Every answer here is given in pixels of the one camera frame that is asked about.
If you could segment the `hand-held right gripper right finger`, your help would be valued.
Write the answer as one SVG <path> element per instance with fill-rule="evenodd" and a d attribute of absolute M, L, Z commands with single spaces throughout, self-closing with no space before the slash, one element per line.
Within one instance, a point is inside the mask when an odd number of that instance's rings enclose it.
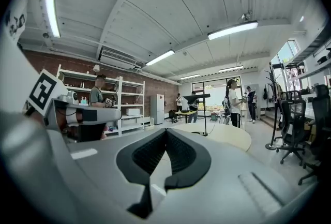
<path fill-rule="evenodd" d="M 172 173 L 164 153 L 151 175 L 149 223 L 262 223 L 295 198 L 281 174 L 240 148 L 184 135 L 208 150 L 210 169 L 192 187 L 166 191 Z"/>

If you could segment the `person's left hand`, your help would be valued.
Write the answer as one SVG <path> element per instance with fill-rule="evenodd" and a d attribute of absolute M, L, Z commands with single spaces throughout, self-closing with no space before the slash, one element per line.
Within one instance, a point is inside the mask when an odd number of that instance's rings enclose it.
<path fill-rule="evenodd" d="M 61 128 L 61 134 L 63 136 L 63 139 L 65 141 L 65 143 L 69 144 L 69 143 L 76 143 L 78 140 L 78 128 L 75 126 L 71 126 L 71 127 L 63 127 Z"/>

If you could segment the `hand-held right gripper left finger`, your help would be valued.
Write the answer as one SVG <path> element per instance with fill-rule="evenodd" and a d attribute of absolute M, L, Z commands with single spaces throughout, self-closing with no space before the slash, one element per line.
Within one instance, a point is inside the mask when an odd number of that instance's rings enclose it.
<path fill-rule="evenodd" d="M 88 183 L 79 191 L 92 191 L 86 201 L 107 219 L 167 219 L 168 204 L 152 205 L 151 175 L 166 152 L 167 130 L 151 130 L 111 140 L 69 145 Z"/>

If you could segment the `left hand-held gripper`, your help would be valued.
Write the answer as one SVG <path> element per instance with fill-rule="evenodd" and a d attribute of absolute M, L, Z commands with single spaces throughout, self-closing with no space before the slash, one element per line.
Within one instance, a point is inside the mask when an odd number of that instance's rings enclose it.
<path fill-rule="evenodd" d="M 47 129 L 63 130 L 79 125 L 98 125 L 122 118 L 115 108 L 80 109 L 76 92 L 66 86 L 45 69 L 41 71 L 27 103 L 25 116 L 30 117 Z"/>

